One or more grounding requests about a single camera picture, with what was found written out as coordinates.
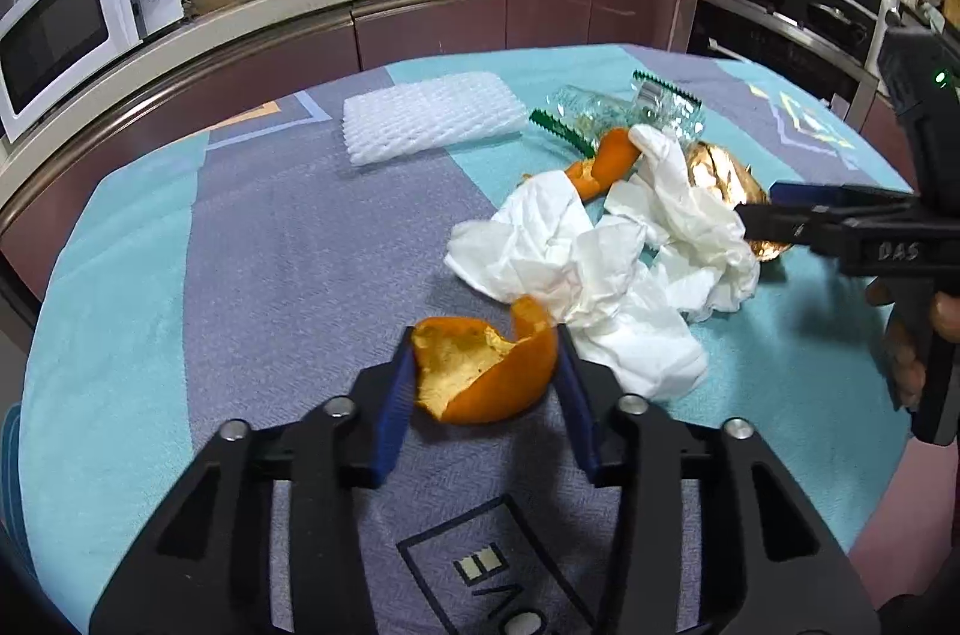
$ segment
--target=metal bolt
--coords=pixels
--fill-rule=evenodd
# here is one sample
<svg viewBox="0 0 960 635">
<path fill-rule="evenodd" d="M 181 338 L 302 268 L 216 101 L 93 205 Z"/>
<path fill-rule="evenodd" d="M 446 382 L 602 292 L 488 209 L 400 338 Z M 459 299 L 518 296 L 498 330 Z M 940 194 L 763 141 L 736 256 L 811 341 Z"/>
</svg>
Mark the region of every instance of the metal bolt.
<svg viewBox="0 0 960 635">
<path fill-rule="evenodd" d="M 349 397 L 334 397 L 323 405 L 323 412 L 330 418 L 345 418 L 354 410 L 356 410 L 356 405 Z"/>
<path fill-rule="evenodd" d="M 624 394 L 616 402 L 616 407 L 621 413 L 626 413 L 630 416 L 642 416 L 647 412 L 650 403 L 647 402 L 642 397 L 637 397 L 635 394 Z"/>
<path fill-rule="evenodd" d="M 754 436 L 754 427 L 749 421 L 742 418 L 731 418 L 726 424 L 723 424 L 723 431 L 736 440 L 746 440 Z"/>
<path fill-rule="evenodd" d="M 242 440 L 249 431 L 250 425 L 246 421 L 234 418 L 221 424 L 220 436 L 232 443 L 234 440 Z"/>
</svg>

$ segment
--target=white crumpled paper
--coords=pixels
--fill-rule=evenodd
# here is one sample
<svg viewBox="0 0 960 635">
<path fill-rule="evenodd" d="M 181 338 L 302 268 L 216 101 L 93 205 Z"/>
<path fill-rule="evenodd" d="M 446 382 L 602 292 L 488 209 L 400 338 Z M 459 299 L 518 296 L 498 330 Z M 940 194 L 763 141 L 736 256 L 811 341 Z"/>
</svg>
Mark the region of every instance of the white crumpled paper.
<svg viewBox="0 0 960 635">
<path fill-rule="evenodd" d="M 707 357 L 638 257 L 643 227 L 605 216 L 596 227 L 563 172 L 526 181 L 490 221 L 453 227 L 445 263 L 493 299 L 534 296 L 568 324 L 586 360 L 628 391 L 668 399 L 689 391 Z"/>
<path fill-rule="evenodd" d="M 607 196 L 594 226 L 563 172 L 528 179 L 493 218 L 453 227 L 445 263 L 498 301 L 534 296 L 568 325 L 577 351 L 606 364 L 625 390 L 680 397 L 707 371 L 691 320 L 736 311 L 760 264 L 743 224 L 709 191 L 691 188 L 676 138 L 635 125 L 640 169 Z M 640 261 L 644 246 L 659 253 Z"/>
</svg>

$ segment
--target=microwave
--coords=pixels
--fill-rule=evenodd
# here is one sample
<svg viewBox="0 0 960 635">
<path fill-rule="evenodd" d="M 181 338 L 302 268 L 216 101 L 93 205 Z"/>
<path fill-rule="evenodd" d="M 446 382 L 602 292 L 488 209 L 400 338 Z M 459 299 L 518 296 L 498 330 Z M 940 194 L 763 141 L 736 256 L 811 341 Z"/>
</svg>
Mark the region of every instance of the microwave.
<svg viewBox="0 0 960 635">
<path fill-rule="evenodd" d="M 13 142 L 85 80 L 184 19 L 184 0 L 19 0 L 0 18 L 0 123 Z"/>
</svg>

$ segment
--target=tablecloth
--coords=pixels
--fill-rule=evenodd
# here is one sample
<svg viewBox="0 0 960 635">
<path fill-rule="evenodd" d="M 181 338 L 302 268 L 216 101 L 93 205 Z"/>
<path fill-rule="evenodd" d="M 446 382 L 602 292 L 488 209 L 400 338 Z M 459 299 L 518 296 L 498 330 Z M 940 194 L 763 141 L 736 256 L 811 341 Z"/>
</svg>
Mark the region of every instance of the tablecloth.
<svg viewBox="0 0 960 635">
<path fill-rule="evenodd" d="M 534 109 L 563 83 L 629 96 L 635 69 L 703 98 L 704 138 L 762 184 L 906 188 L 819 101 L 764 67 L 632 46 L 405 61 L 146 155 L 104 179 L 85 208 L 56 261 L 28 362 L 24 516 L 40 582 L 71 621 L 86 629 L 137 530 L 224 420 L 299 419 L 387 360 L 402 328 L 428 315 L 475 315 L 506 330 L 504 307 L 445 271 L 450 229 L 490 216 L 522 174 L 575 156 L 529 127 L 355 169 L 340 133 L 345 99 L 485 70 Z M 695 325 L 709 377 L 668 405 L 712 426 L 751 419 L 846 549 L 908 433 L 872 357 L 885 318 L 862 288 L 829 261 L 789 251 L 764 268 L 740 312 Z M 284 497 L 280 488 L 272 603 L 275 623 L 290 627 Z M 557 631 L 587 631 L 617 501 L 576 468 L 552 395 L 520 419 L 476 429 L 415 413 L 397 470 L 357 502 L 380 631 L 492 627 L 490 605 L 452 563 L 494 543 L 523 588 L 518 607 Z M 686 502 L 680 617 L 690 625 L 699 550 L 690 491 Z"/>
</svg>

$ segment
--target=kitchen cabinet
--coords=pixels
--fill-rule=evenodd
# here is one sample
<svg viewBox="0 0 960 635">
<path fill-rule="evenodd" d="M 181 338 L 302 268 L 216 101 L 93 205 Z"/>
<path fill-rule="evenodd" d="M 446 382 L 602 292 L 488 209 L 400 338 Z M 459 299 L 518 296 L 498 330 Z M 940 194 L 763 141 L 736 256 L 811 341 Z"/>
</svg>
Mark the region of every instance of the kitchen cabinet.
<svg viewBox="0 0 960 635">
<path fill-rule="evenodd" d="M 910 184 L 914 190 L 917 187 L 917 171 L 913 165 L 913 155 L 910 144 L 906 140 L 906 133 L 896 123 L 896 112 L 885 97 L 877 94 L 874 103 L 867 112 L 860 136 L 890 162 L 896 171 Z"/>
<path fill-rule="evenodd" d="M 592 0 L 590 44 L 670 46 L 678 0 Z"/>
<path fill-rule="evenodd" d="M 0 251 L 42 299 L 56 257 L 110 172 L 264 101 L 359 71 L 348 13 L 288 23 L 199 58 L 122 104 L 126 116 L 108 118 L 118 128 L 92 138 L 88 149 L 75 148 L 78 155 L 64 160 L 0 236 Z"/>
<path fill-rule="evenodd" d="M 507 49 L 587 44 L 591 0 L 507 0 Z"/>
<path fill-rule="evenodd" d="M 365 11 L 376 8 L 368 7 Z M 506 48 L 507 0 L 439 0 L 355 13 L 360 65 Z"/>
</svg>

